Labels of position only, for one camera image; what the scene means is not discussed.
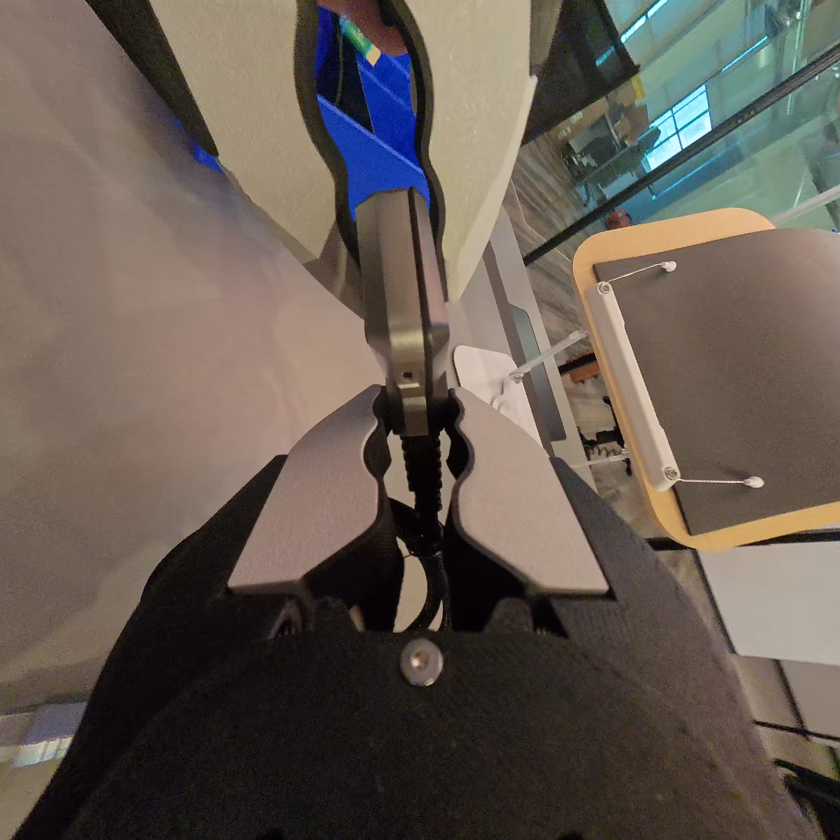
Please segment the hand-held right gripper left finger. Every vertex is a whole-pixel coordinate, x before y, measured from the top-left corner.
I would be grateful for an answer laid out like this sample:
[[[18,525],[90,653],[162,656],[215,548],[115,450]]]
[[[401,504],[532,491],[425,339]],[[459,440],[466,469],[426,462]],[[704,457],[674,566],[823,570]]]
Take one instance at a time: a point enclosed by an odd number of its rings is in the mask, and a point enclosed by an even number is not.
[[[403,555],[384,477],[389,402],[369,385],[310,428],[284,460],[228,578],[237,595],[328,598],[391,632]]]

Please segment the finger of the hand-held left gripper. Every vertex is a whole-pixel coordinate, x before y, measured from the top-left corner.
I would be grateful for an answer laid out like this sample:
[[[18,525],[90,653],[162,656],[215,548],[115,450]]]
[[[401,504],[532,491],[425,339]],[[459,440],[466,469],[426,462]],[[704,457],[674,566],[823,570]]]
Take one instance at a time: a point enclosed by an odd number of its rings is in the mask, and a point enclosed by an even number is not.
[[[537,78],[529,1],[394,2],[419,63],[447,298],[473,277],[508,188]]]
[[[292,255],[355,315],[361,276],[342,242],[333,175],[301,113],[296,58],[318,105],[314,48],[298,48],[299,2],[154,1],[218,161]]]

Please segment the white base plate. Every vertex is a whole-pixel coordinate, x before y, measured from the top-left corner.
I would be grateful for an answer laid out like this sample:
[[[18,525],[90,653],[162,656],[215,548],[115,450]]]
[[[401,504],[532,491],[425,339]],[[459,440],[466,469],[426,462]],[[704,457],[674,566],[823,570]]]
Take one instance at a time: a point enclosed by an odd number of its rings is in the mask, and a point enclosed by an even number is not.
[[[460,387],[478,397],[513,423],[524,427],[529,409],[523,385],[511,377],[515,364],[511,357],[493,350],[460,344],[453,352],[455,373]]]

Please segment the black railing bar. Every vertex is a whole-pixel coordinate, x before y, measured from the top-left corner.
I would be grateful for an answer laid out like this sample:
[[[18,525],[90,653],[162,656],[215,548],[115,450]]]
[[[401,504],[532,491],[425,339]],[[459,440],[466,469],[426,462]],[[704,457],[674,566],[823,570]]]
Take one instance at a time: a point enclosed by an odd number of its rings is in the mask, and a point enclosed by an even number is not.
[[[838,61],[839,44],[835,44],[783,82],[766,91],[726,118],[718,126],[712,128],[708,133],[702,135],[697,141],[691,143],[687,149],[678,152],[652,171],[639,176],[633,184],[608,198],[603,204],[585,213],[558,233],[550,236],[541,245],[523,257],[525,267],[529,267],[541,260],[558,247],[564,245],[572,237],[585,231],[586,228],[592,226],[595,222],[604,219],[613,210],[623,207],[627,201],[641,193],[644,189],[656,185],[658,182],[670,176],[671,173],[693,162],[709,148],[725,140],[731,134],[740,130],[742,126],[755,120],[764,112],[771,110],[783,99],[794,94],[803,88],[804,85],[816,79],[824,71],[838,64]]]

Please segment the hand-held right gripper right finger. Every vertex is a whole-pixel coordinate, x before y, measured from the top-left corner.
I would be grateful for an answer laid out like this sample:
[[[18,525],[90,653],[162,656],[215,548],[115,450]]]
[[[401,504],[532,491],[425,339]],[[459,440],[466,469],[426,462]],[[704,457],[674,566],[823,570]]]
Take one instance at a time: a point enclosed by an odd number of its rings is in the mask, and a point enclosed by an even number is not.
[[[537,623],[554,598],[611,590],[551,457],[525,430],[462,387],[449,391],[444,527],[448,620],[480,632],[500,602],[524,602]]]

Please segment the white board bracket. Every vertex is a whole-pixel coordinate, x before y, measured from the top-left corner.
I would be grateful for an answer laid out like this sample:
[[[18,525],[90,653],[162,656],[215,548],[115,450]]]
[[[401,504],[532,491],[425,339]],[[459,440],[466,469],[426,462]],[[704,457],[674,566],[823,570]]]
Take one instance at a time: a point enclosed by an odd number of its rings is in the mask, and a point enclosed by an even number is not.
[[[584,302],[595,352],[608,376],[635,470],[653,491],[667,492],[680,478],[676,457],[656,414],[613,284],[596,282],[584,293]]]

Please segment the clear acrylic stand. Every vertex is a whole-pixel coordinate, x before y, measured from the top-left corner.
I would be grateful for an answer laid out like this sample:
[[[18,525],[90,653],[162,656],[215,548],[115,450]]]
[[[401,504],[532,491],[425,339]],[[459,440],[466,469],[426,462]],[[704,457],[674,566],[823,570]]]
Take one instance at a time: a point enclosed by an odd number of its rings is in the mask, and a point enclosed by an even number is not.
[[[522,401],[518,397],[520,386],[523,386],[523,382],[527,375],[539,368],[543,368],[545,371],[548,370],[548,363],[555,361],[558,354],[561,354],[572,345],[577,344],[588,337],[589,334],[586,330],[575,330],[561,341],[550,345],[546,351],[541,352],[533,359],[520,364],[519,367],[511,368],[498,379],[499,394],[492,398],[490,403],[491,406],[498,410],[500,414],[519,426],[522,430],[530,434],[531,437],[539,437],[539,431],[530,432],[530,425],[526,424],[526,420],[530,418],[531,425],[536,428],[537,420],[535,419],[531,408],[529,408],[528,411],[525,411],[522,405],[520,405],[520,402]]]

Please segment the wood-edged black board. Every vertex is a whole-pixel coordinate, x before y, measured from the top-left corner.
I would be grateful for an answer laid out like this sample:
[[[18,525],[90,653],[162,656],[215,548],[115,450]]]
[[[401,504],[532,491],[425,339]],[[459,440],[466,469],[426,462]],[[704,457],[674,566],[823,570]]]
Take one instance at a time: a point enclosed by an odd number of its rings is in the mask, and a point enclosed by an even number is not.
[[[589,237],[572,272],[612,283],[680,478],[661,531],[729,550],[838,523],[838,236],[744,208]],[[595,353],[610,393],[610,382]]]

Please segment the blue plastic bin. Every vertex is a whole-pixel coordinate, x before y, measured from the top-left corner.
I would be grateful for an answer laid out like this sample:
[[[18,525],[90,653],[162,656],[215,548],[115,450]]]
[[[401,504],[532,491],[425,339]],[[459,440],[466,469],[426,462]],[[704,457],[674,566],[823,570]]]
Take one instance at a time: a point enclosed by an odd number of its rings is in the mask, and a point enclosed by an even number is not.
[[[374,193],[415,187],[429,199],[415,150],[411,60],[386,2],[299,2],[297,47],[314,48],[318,105],[309,107],[305,59],[296,86],[311,140],[332,173],[337,221]]]

